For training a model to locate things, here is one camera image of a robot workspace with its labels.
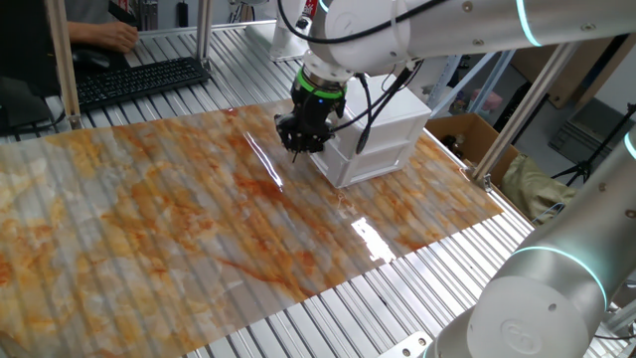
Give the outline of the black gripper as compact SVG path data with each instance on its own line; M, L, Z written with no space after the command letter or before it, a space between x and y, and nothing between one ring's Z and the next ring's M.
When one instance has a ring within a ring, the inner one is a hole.
M328 91L295 85L291 90L293 111L274 116L283 146L291 152L323 151L324 144L334 136L327 118L332 112L344 110L345 93L346 88L340 86Z

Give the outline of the person's hand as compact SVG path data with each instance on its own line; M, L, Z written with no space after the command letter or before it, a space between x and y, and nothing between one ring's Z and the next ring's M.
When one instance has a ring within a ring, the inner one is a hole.
M138 30L123 22L111 22L96 26L96 44L113 52L130 52L138 39Z

